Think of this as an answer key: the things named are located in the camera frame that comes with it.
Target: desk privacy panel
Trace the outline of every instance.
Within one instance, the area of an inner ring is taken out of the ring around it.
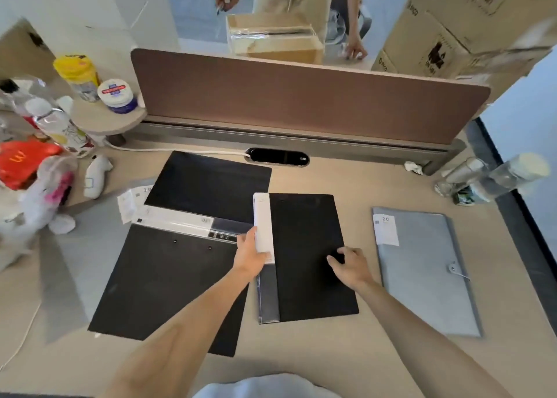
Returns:
[[[450,144],[486,86],[281,61],[131,52],[151,115]]]

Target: yellow lid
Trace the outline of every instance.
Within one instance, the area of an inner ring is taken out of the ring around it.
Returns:
[[[54,59],[54,69],[63,78],[78,77],[84,72],[94,70],[91,60],[85,55],[66,55]]]

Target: black folder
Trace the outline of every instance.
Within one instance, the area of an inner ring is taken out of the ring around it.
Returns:
[[[268,199],[272,232],[258,226],[257,235],[272,235],[275,264],[266,265],[258,279],[260,322],[357,314],[355,293],[338,280],[326,260],[331,254],[344,262],[336,251],[344,241],[333,196],[270,193]],[[276,296],[278,314],[266,308],[275,305]],[[274,313],[278,317],[265,320],[266,314]]]
[[[134,220],[88,330],[143,340],[232,268],[236,234],[253,225],[252,196],[267,191],[271,169],[173,152],[145,204],[214,218],[208,236]],[[247,287],[209,352],[232,357]]]

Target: desk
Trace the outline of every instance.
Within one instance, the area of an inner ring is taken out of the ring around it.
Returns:
[[[130,147],[171,146],[132,143]],[[113,149],[106,154],[115,163],[108,175],[107,191],[122,188],[132,179],[157,176],[168,156],[167,152]],[[239,156],[223,158],[243,160]],[[432,177],[408,173],[401,166],[312,158],[302,169],[273,167],[269,191],[333,194],[344,240],[364,250],[374,276],[379,276],[379,266],[372,206],[441,212],[452,218],[485,336],[451,339],[515,398],[553,397],[557,390],[557,340],[498,208],[495,204],[454,206],[435,194],[432,182]],[[84,200],[81,183],[80,175],[70,198],[72,204]],[[0,361],[19,345],[40,301],[39,291],[37,255],[23,258],[0,273]],[[209,382],[293,372],[344,398],[422,396],[361,299],[359,315],[264,326],[257,324],[256,302],[252,283],[236,357],[208,355],[191,393]],[[40,310],[24,348],[0,373],[0,391],[94,396],[138,344],[105,335],[95,338],[86,326],[46,344],[46,323],[45,311]]]

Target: gray document folder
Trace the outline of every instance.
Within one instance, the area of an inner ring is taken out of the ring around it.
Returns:
[[[441,333],[481,336],[450,219],[386,207],[372,215],[386,290]]]

